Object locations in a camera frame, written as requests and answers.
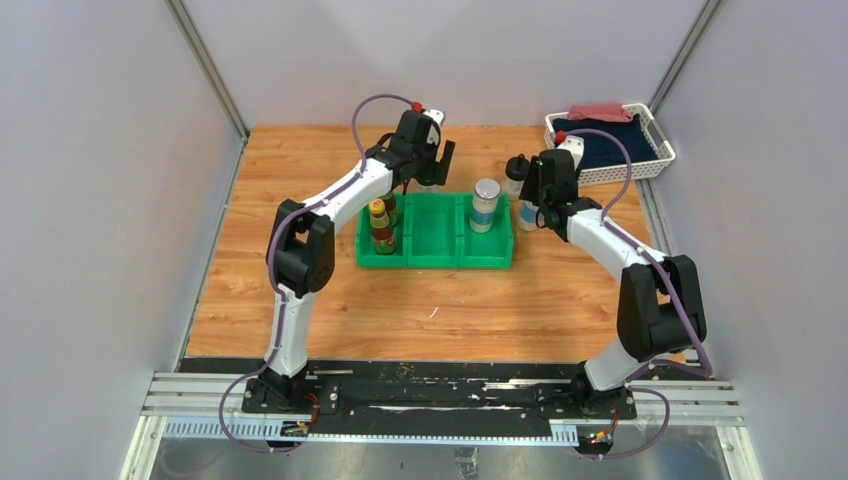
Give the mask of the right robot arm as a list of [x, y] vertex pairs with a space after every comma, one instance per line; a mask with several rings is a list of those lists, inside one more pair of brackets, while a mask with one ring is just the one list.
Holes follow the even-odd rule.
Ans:
[[549, 149], [529, 163], [520, 197], [536, 207], [543, 226], [601, 265], [619, 284], [616, 338], [582, 362], [569, 399], [577, 413], [596, 417], [625, 385], [667, 355], [704, 352], [707, 325], [695, 262], [653, 249], [617, 225], [607, 208], [580, 195], [572, 154]]

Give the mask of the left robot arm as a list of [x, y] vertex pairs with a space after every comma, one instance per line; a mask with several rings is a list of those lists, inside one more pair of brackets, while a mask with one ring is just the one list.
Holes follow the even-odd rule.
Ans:
[[258, 377], [279, 411], [296, 412], [306, 400], [309, 326], [317, 295], [334, 273], [338, 231], [370, 201], [411, 180], [445, 184], [455, 144], [442, 137], [444, 121], [440, 110], [404, 111], [386, 145], [367, 149], [323, 192], [278, 206], [266, 260], [275, 318]]

